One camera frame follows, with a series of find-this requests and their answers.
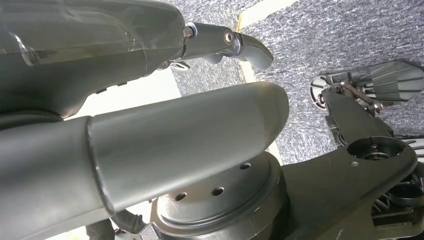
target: floor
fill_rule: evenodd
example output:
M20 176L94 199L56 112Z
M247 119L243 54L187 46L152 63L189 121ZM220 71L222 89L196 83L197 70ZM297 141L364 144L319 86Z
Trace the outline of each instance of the floor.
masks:
M96 115L253 81L274 82L289 96L290 115L275 149L283 164L335 149L325 111L310 101L309 83L331 73L408 59L424 65L424 0L162 0L186 22L228 26L260 39L274 55L267 70L225 58L217 65L190 60L188 71L163 70L91 96L78 116ZM424 135L424 95L381 117L398 137ZM135 207L143 213L148 205ZM55 239L86 239L84 228Z

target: speckled gray carpet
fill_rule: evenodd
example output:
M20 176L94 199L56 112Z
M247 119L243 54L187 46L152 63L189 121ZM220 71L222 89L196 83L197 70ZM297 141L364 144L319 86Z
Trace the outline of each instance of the speckled gray carpet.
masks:
M237 15L255 1L169 0L186 21L235 29ZM305 161L333 150L325 111L310 101L311 77L408 59L424 65L424 0L299 0L243 30L269 47L273 65L258 81L283 86L290 115L277 143L283 162ZM190 61L173 71L183 96L244 83L233 59L218 65ZM424 135L424 95L380 115L397 136Z

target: bolt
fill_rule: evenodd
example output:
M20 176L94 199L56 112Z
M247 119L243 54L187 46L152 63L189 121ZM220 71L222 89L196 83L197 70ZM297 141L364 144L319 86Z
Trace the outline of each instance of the bolt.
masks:
M182 35L184 36L184 38L191 38L193 37L193 29L189 26L185 27L182 30Z
M224 33L224 40L227 45L231 45L234 42L234 33L231 30L227 30Z

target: metal base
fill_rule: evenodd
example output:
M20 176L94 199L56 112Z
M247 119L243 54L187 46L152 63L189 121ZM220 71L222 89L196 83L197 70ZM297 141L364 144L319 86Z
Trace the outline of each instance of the metal base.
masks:
M154 224L140 235L143 240L265 240L272 234L272 223L286 202L280 165L274 156L263 152L225 172L159 197L152 204Z

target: gray cylinder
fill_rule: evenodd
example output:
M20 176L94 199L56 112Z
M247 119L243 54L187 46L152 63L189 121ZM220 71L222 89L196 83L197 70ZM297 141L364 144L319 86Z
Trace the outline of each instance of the gray cylinder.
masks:
M146 106L1 131L0 231L45 239L251 159L289 113L257 82Z

